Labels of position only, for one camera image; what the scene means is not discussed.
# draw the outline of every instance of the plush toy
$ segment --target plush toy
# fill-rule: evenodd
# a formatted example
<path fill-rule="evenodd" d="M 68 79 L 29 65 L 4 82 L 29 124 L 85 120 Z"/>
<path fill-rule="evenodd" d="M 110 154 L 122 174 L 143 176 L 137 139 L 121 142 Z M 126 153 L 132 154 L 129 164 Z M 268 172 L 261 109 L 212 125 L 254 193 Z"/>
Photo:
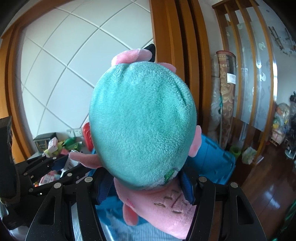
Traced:
<path fill-rule="evenodd" d="M 43 154 L 45 154 L 47 157 L 55 157 L 55 156 L 58 156 L 59 154 L 68 155 L 69 151 L 64 148 L 63 143 L 64 143 L 63 141 L 56 142 L 54 149 L 48 148 L 43 152 Z"/>
<path fill-rule="evenodd" d="M 177 173 L 201 145 L 193 97 L 167 63 L 149 62 L 146 49 L 129 50 L 112 60 L 98 81 L 89 121 L 95 155 L 70 158 L 114 176 L 123 216 L 138 215 L 156 228 L 185 239 L 195 206 L 184 198 Z"/>

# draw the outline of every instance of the blue plastic box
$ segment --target blue plastic box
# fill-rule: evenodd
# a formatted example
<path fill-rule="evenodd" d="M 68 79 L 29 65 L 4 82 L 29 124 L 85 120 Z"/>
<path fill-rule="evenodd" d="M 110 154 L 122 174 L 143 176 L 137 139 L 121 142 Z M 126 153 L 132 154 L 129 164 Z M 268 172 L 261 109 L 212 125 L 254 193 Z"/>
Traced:
<path fill-rule="evenodd" d="M 230 152 L 222 150 L 217 143 L 202 134 L 202 145 L 197 155 L 188 157 L 185 165 L 214 183 L 226 184 L 235 168 L 235 161 Z"/>

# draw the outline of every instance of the wooden door frame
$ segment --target wooden door frame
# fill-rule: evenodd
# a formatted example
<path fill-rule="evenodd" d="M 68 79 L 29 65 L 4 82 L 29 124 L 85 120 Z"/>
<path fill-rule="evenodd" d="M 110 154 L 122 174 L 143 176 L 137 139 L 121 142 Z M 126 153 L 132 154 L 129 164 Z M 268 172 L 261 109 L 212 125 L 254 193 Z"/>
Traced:
<path fill-rule="evenodd" d="M 21 162 L 33 154 L 22 125 L 16 89 L 16 55 L 24 27 L 71 0 L 41 0 L 21 15 L 2 35 L 0 47 L 0 118 L 12 116 L 12 155 Z M 158 62 L 175 65 L 196 102 L 199 124 L 207 133 L 210 118 L 211 63 L 204 18 L 198 1 L 150 0 Z"/>

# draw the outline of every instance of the teal plush head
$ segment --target teal plush head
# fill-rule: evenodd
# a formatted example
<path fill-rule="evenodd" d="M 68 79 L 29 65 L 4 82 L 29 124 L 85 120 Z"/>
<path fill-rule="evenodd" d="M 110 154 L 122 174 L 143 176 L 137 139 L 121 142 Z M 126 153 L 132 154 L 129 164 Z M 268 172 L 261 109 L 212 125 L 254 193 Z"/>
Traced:
<path fill-rule="evenodd" d="M 182 168 L 197 117 L 186 84 L 165 64 L 142 61 L 139 53 L 102 75 L 89 121 L 102 166 L 129 188 L 149 189 Z"/>

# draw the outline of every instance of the white tiled wall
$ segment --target white tiled wall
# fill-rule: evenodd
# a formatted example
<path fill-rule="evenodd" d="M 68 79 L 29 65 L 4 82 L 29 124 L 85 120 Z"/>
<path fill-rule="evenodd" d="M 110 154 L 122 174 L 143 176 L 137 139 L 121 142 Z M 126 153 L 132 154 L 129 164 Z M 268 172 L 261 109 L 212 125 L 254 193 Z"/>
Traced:
<path fill-rule="evenodd" d="M 152 42 L 149 0 L 74 0 L 27 26 L 15 75 L 32 137 L 81 127 L 112 58 Z"/>

